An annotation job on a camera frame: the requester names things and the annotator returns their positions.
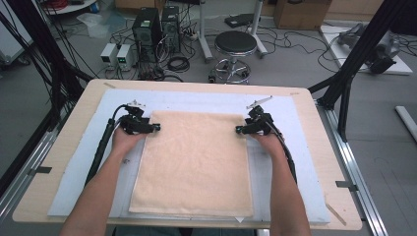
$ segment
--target wooden table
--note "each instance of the wooden table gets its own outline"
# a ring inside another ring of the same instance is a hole
[[[330,215],[330,223],[311,225],[311,228],[358,230],[362,227],[358,210],[353,203],[348,189],[338,188],[335,185],[335,181],[344,181],[345,179],[337,163],[336,156],[314,100],[307,89],[111,80],[93,80],[89,83],[55,141],[55,144],[42,163],[42,166],[52,167],[51,172],[49,174],[38,173],[33,177],[31,184],[14,211],[14,220],[39,223],[63,222],[65,220],[65,217],[48,216],[47,212],[58,190],[67,163],[77,149],[82,134],[87,128],[90,118],[107,89],[224,92],[291,96],[295,103],[311,157],[313,158],[313,163],[324,191],[325,201]],[[185,222],[183,220],[109,218],[108,223],[189,227],[268,228],[268,222],[243,222],[240,224],[237,221],[236,223],[221,221]]]

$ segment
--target clamp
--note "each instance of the clamp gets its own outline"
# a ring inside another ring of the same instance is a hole
[[[124,104],[117,107],[113,113],[113,117],[108,119],[104,134],[100,140],[97,151],[95,152],[91,168],[89,169],[89,174],[87,175],[85,185],[89,182],[89,180],[92,179],[92,177],[94,177],[95,173],[97,173],[98,167],[100,166],[104,155],[105,148],[107,147],[111,134],[113,133],[117,124],[120,124],[120,127],[122,127],[122,129],[129,135],[149,134],[153,133],[153,131],[160,130],[160,124],[150,124],[149,118],[142,117],[144,115],[144,110],[141,108],[143,107],[145,106],[134,100],[130,103],[127,103],[126,105]],[[128,114],[120,117],[116,123],[115,117],[121,108],[125,108]]]
[[[264,110],[261,108],[260,104],[272,99],[272,96],[255,101],[252,105],[247,106],[247,109],[251,109],[249,111],[249,117],[245,119],[246,126],[236,126],[236,133],[237,134],[256,134],[258,132],[263,132],[263,135],[267,135],[269,133],[273,133],[276,135],[276,137],[279,139],[279,142],[281,143],[285,156],[287,157],[288,166],[291,171],[292,177],[295,180],[295,183],[297,183],[297,175],[295,172],[295,164],[294,160],[292,159],[291,152],[289,151],[287,145],[285,144],[284,138],[279,131],[278,128],[275,127],[273,124],[272,117],[269,113],[265,113]]]

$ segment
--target towel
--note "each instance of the towel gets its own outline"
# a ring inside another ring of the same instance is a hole
[[[253,215],[240,114],[153,111],[130,212],[176,216]]]

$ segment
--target metal stool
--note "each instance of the metal stool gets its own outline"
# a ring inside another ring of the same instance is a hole
[[[214,83],[216,78],[227,84],[249,83],[251,68],[238,57],[251,55],[257,49],[257,41],[250,34],[242,31],[226,31],[219,34],[214,41],[215,49],[230,59],[223,59],[211,70],[208,81]]]

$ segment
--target hand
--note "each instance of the hand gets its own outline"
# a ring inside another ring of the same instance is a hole
[[[147,134],[129,135],[120,126],[114,130],[112,152],[125,156]]]
[[[265,136],[252,134],[251,137],[257,140],[261,144],[261,146],[267,151],[267,153],[269,153],[269,155],[285,155],[282,148],[282,144],[275,134],[270,133]]]

